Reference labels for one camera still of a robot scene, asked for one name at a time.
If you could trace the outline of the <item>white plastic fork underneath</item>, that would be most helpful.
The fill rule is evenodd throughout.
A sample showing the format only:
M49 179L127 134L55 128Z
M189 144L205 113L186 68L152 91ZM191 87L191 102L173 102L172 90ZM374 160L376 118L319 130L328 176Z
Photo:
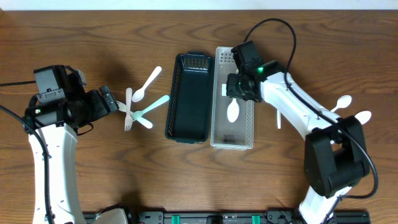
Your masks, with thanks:
M125 112L126 111L126 105L120 101L116 102L118 107L119 107L119 111ZM147 129L152 129L153 128L153 124L152 122L150 122L149 120L141 117L137 119L137 122L140 123L141 125L143 125L145 128Z

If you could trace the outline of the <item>white spoon bowl down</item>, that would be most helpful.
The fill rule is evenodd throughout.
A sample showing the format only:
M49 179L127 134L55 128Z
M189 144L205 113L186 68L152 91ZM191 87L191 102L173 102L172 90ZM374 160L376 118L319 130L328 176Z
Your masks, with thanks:
M239 116L239 104L235 98L227 107L227 119L230 123L234 123Z

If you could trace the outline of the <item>white plastic fork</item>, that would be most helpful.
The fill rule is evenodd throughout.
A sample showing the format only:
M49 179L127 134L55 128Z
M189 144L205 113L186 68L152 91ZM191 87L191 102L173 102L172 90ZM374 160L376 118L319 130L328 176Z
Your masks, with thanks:
M124 122L124 130L130 131L132 127L132 117L131 112L131 99L132 99L132 88L126 89L126 117Z

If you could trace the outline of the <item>white spoon bowl up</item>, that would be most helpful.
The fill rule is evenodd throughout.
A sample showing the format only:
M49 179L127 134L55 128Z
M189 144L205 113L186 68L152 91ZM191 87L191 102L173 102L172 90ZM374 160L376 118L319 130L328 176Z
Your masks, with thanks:
M277 110L277 129L281 129L282 122L281 122L281 112Z

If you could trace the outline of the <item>mint green plastic fork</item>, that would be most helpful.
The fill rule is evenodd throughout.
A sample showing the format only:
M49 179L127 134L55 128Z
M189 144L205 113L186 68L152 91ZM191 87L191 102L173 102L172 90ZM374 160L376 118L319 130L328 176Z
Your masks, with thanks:
M138 118L141 118L147 112L149 112L149 111L157 108L158 106L168 102L169 99L170 99L169 95L164 95L161 98L159 98L158 100L156 100L155 102L153 102L151 105L146 107L145 109L133 112L133 114L131 115L132 120L136 121Z

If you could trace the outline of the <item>white spoon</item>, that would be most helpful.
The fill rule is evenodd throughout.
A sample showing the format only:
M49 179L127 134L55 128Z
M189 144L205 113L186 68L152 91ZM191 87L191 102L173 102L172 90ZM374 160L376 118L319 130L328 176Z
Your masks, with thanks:
M161 73L162 67L161 66L156 66L155 69L152 71L148 79L146 80L145 84L138 89L137 91L134 92L132 95L132 102L138 102L141 101L145 95L146 88L155 80L155 78Z
M336 102L336 106L331 109L331 112L335 112L339 109L347 108L352 102L352 96L351 95L343 95L338 98Z
M362 124L366 124L371 119L372 113L370 111L361 111L354 117Z

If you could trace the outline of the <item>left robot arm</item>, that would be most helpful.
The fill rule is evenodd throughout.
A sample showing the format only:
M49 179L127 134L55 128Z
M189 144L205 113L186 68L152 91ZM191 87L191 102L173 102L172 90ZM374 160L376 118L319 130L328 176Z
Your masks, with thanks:
M108 86L42 88L32 98L24 119L34 155L34 223L86 223L76 181L78 130L117 110Z

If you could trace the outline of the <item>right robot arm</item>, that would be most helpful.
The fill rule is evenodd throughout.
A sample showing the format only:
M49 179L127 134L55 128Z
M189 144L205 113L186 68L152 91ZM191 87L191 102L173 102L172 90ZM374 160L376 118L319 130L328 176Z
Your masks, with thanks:
M309 189L298 208L303 223L331 220L338 202L376 169L355 116L342 118L304 92L277 61L236 62L228 75L227 96L275 107L305 141L304 173Z

